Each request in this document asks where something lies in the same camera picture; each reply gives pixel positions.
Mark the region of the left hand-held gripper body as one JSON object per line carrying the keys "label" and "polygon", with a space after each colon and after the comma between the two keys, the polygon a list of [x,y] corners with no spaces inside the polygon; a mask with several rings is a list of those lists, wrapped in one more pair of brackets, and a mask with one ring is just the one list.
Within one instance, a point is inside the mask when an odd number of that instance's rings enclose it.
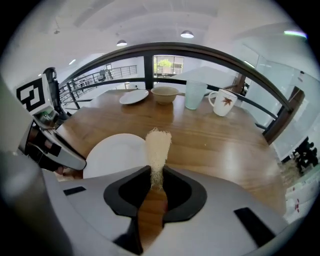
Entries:
{"label": "left hand-held gripper body", "polygon": [[16,97],[31,115],[18,149],[41,168],[60,173],[66,168],[81,171],[86,159],[58,133],[60,115],[54,109],[45,76],[16,87]]}

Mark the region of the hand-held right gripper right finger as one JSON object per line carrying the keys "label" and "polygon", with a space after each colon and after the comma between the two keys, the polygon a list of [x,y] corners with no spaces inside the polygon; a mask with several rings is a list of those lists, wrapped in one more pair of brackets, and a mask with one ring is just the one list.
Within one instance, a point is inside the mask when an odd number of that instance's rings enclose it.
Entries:
{"label": "hand-held right gripper right finger", "polygon": [[162,187],[167,197],[167,212],[163,223],[185,222],[193,218],[205,205],[207,191],[198,181],[168,166],[162,169]]}

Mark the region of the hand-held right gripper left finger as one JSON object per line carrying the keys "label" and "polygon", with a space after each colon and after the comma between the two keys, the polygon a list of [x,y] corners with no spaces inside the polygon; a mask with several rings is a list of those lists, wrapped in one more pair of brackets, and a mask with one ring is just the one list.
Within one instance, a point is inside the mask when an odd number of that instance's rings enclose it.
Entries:
{"label": "hand-held right gripper left finger", "polygon": [[131,219],[127,231],[113,240],[121,248],[141,255],[143,248],[139,236],[138,211],[151,188],[151,167],[146,165],[110,185],[103,193],[105,203],[112,211]]}

